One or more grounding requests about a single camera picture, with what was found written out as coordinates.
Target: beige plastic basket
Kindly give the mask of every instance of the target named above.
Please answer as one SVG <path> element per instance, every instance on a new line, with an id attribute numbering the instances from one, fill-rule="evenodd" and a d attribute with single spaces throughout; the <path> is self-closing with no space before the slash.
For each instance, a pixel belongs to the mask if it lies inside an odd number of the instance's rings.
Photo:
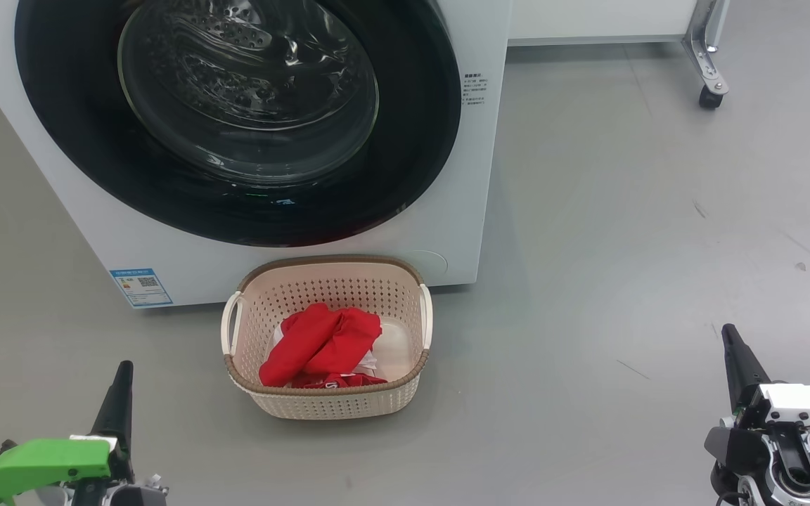
<path id="1" fill-rule="evenodd" d="M 382 335 L 373 355 L 377 375 L 387 384 L 323 390 L 261 384 L 258 368 L 273 348 L 274 330 L 314 302 L 380 316 Z M 432 336 L 430 291 L 414 268 L 387 257 L 312 257 L 261 266 L 227 301 L 221 321 L 224 362 L 237 387 L 269 414 L 292 420 L 343 420 L 401 410 L 418 390 Z"/>

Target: round black door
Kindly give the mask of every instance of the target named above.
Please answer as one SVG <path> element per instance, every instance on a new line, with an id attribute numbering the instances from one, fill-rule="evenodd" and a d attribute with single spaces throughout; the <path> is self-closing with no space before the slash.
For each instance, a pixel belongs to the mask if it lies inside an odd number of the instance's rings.
<path id="1" fill-rule="evenodd" d="M 23 84 L 58 147 L 180 230 L 306 246 L 427 190 L 461 116 L 432 0 L 20 0 Z"/>

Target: brown basket rim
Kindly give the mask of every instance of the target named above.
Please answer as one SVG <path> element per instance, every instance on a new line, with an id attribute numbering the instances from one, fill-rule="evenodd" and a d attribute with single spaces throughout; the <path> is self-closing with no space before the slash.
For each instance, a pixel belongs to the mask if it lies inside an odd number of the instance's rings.
<path id="1" fill-rule="evenodd" d="M 258 278 L 258 276 L 263 275 L 263 273 L 272 271 L 274 269 L 292 268 L 292 266 L 306 266 L 311 264 L 347 263 L 374 263 L 396 266 L 397 268 L 402 268 L 408 271 L 412 278 L 418 282 L 418 285 L 424 284 L 424 280 L 420 277 L 420 273 L 417 272 L 413 266 L 409 265 L 409 263 L 399 259 L 391 259 L 391 257 L 381 257 L 376 255 L 328 255 L 321 257 L 302 257 L 301 259 L 277 260 L 276 262 L 264 264 L 263 266 L 260 266 L 260 268 L 254 269 L 245 278 L 243 278 L 242 282 L 239 284 L 238 291 L 245 292 L 245 288 L 248 288 L 248 285 L 254 281 L 255 278 Z M 427 359 L 429 357 L 430 350 L 424 349 L 424 351 L 422 351 L 420 354 L 418 364 L 411 369 L 411 372 L 392 382 L 385 382 L 384 384 L 371 384 L 368 387 L 325 389 L 264 387 L 264 385 L 254 384 L 254 382 L 248 381 L 242 377 L 242 375 L 239 374 L 236 365 L 233 364 L 232 355 L 224 355 L 224 362 L 227 365 L 227 372 L 229 372 L 233 381 L 245 390 L 250 391 L 250 393 L 263 395 L 285 395 L 292 397 L 338 397 L 341 395 L 376 394 L 379 393 L 379 391 L 395 390 L 396 388 L 404 387 L 405 384 L 414 381 L 414 378 L 420 375 L 421 371 L 424 369 L 424 365 L 427 365 Z"/>

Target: white basket handle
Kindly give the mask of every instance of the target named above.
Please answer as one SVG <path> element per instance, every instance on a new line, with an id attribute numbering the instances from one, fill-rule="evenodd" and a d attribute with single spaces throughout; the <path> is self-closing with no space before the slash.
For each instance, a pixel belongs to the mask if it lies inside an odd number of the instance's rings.
<path id="1" fill-rule="evenodd" d="M 433 342 L 433 300 L 427 285 L 420 286 L 420 320 L 424 324 L 424 349 L 430 349 Z"/>
<path id="2" fill-rule="evenodd" d="M 233 309 L 238 307 L 240 301 L 243 301 L 241 292 L 232 294 L 231 298 L 227 301 L 227 305 L 224 307 L 224 314 L 221 317 L 221 346 L 224 349 L 224 355 L 235 356 L 236 354 L 236 345 L 239 337 L 239 321 L 242 320 L 241 309 L 237 309 L 236 322 L 233 324 L 232 340 L 231 336 L 229 336 L 229 333 L 231 333 L 229 323 L 231 322 Z"/>

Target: washing machine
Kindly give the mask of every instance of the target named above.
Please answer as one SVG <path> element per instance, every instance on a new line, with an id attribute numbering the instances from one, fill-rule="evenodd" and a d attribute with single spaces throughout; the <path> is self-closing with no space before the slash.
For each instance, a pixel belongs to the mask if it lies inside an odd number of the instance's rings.
<path id="1" fill-rule="evenodd" d="M 0 0 L 0 107 L 135 308 L 277 259 L 477 279 L 511 0 Z"/>

